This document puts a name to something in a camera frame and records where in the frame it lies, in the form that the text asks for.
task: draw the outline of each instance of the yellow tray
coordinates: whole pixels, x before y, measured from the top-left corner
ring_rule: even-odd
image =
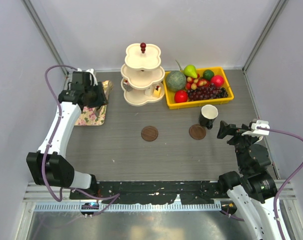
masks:
[[[229,101],[234,99],[233,91],[231,89],[230,84],[228,83],[228,80],[224,73],[223,68],[221,66],[216,66],[216,67],[209,67],[209,68],[197,68],[196,70],[200,76],[203,76],[203,72],[207,69],[212,70],[215,75],[221,75],[223,77],[223,79],[225,80],[225,83],[223,84],[222,87],[224,87],[227,90],[228,97],[176,103],[174,100],[175,92],[169,90],[166,86],[166,78],[167,78],[167,75],[170,73],[170,71],[167,71],[165,73],[163,86],[164,86],[166,101],[167,101],[167,105],[168,105],[169,109],[184,109],[184,108],[200,107],[200,106],[204,106],[206,104],[213,104],[213,105],[214,104],[227,104],[227,103],[229,103]]]

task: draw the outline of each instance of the lime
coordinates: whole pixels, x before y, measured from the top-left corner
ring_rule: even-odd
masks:
[[[202,77],[204,79],[210,81],[214,75],[215,74],[213,73],[212,70],[207,69],[206,71],[203,72]]]

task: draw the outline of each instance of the cream tiered tray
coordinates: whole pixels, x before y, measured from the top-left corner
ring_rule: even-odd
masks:
[[[154,44],[134,43],[127,47],[121,67],[121,88],[130,105],[143,106],[160,101],[164,95],[161,83],[165,70],[161,67],[161,50]]]

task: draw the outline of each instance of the red tomato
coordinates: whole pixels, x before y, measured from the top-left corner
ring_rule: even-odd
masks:
[[[219,88],[224,84],[225,80],[221,75],[215,75],[211,78],[210,82]]]
[[[184,90],[177,91],[175,93],[174,99],[175,99],[175,102],[177,104],[179,104],[179,103],[185,103],[188,100],[188,94]]]

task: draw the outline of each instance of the red finial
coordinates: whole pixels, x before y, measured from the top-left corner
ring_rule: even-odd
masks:
[[[145,51],[146,51],[146,43],[142,42],[140,44],[140,50],[141,50],[141,53],[144,54]]]

